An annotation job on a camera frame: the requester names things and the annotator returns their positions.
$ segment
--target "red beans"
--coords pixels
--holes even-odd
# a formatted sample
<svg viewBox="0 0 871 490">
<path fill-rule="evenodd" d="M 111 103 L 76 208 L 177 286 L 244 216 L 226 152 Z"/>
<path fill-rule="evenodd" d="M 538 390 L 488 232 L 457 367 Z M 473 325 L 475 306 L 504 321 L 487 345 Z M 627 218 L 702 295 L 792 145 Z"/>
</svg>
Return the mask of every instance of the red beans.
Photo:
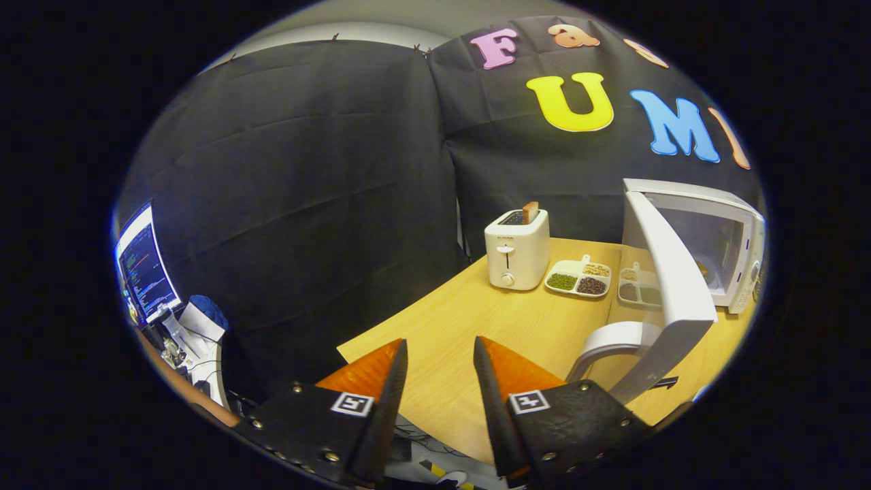
<svg viewBox="0 0 871 490">
<path fill-rule="evenodd" d="M 577 285 L 577 292 L 587 295 L 601 295 L 604 293 L 604 282 L 593 279 L 592 277 L 584 277 Z"/>
</svg>

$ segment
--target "orange letter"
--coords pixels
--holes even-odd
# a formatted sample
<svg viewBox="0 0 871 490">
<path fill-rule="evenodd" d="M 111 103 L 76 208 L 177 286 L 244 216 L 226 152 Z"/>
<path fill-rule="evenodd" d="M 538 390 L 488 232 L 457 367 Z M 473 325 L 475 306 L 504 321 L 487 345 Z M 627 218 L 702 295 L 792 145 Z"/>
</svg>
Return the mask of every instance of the orange letter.
<svg viewBox="0 0 871 490">
<path fill-rule="evenodd" d="M 750 162 L 747 160 L 747 156 L 744 155 L 744 150 L 741 149 L 741 144 L 738 142 L 738 138 L 735 138 L 735 133 L 732 132 L 732 128 L 726 123 L 726 118 L 724 118 L 723 114 L 720 114 L 719 111 L 713 107 L 708 107 L 708 111 L 711 111 L 713 117 L 717 118 L 717 121 L 719 121 L 719 125 L 723 126 L 723 132 L 726 133 L 726 137 L 732 145 L 732 157 L 735 159 L 735 163 L 738 164 L 738 167 L 750 170 Z"/>
<path fill-rule="evenodd" d="M 598 39 L 587 34 L 580 27 L 568 24 L 552 25 L 547 30 L 554 36 L 553 40 L 564 48 L 577 48 L 578 46 L 598 46 Z"/>
<path fill-rule="evenodd" d="M 662 66 L 663 68 L 668 68 L 668 65 L 665 64 L 665 61 L 659 59 L 659 57 L 653 53 L 651 53 L 647 48 L 642 46 L 641 44 L 636 43 L 635 41 L 630 41 L 629 39 L 624 39 L 624 43 L 632 46 L 636 53 L 640 54 L 642 58 L 654 63 L 655 65 Z"/>
</svg>

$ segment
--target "pink letter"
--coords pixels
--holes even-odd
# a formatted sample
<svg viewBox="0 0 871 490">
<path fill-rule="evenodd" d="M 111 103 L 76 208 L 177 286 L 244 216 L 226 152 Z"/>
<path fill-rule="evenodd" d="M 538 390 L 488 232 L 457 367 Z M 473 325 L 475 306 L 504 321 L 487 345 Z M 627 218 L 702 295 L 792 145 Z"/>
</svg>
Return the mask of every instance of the pink letter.
<svg viewBox="0 0 871 490">
<path fill-rule="evenodd" d="M 484 34 L 483 36 L 476 37 L 469 41 L 476 45 L 478 49 L 481 50 L 481 54 L 484 55 L 484 70 L 507 65 L 508 63 L 514 63 L 513 56 L 508 56 L 502 52 L 516 51 L 517 46 L 514 45 L 514 41 L 510 39 L 502 39 L 497 43 L 497 37 L 517 37 L 517 33 L 511 29 L 502 29 L 501 31 Z"/>
</svg>

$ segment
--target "blue letter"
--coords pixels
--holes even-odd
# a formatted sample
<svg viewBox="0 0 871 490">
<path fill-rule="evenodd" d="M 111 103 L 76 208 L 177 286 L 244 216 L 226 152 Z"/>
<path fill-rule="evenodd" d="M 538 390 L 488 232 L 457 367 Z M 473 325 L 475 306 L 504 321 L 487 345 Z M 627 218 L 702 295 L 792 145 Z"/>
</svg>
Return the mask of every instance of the blue letter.
<svg viewBox="0 0 871 490">
<path fill-rule="evenodd" d="M 671 133 L 680 145 L 680 149 L 684 150 L 684 155 L 690 154 L 690 143 L 695 140 L 696 146 L 692 150 L 697 157 L 714 163 L 719 161 L 717 150 L 713 147 L 711 137 L 699 116 L 699 108 L 695 104 L 687 99 L 678 98 L 678 114 L 675 115 L 653 92 L 633 90 L 629 95 L 640 102 L 647 111 L 647 118 L 651 121 L 653 129 L 651 149 L 654 153 L 661 155 L 678 153 L 678 148 L 668 137 L 668 133 Z"/>
</svg>

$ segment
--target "wall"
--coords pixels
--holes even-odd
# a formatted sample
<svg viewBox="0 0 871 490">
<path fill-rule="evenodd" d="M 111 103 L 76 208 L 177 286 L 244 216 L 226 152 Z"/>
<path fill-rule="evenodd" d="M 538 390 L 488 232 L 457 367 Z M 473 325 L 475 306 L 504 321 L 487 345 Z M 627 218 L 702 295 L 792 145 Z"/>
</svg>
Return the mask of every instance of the wall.
<svg viewBox="0 0 871 490">
<path fill-rule="evenodd" d="M 415 44 L 426 51 L 449 41 L 447 37 L 421 31 L 411 27 L 394 24 L 380 24 L 375 22 L 335 22 L 330 24 L 307 25 L 290 31 L 283 31 L 266 37 L 259 37 L 253 41 L 242 43 L 224 56 L 216 59 L 203 71 L 209 70 L 216 65 L 225 63 L 233 57 L 244 56 L 248 53 L 265 50 L 282 44 L 301 43 L 304 41 L 316 41 L 332 39 L 338 32 L 339 39 L 353 39 L 361 41 L 375 41 L 378 43 L 397 44 L 413 48 Z"/>
</svg>

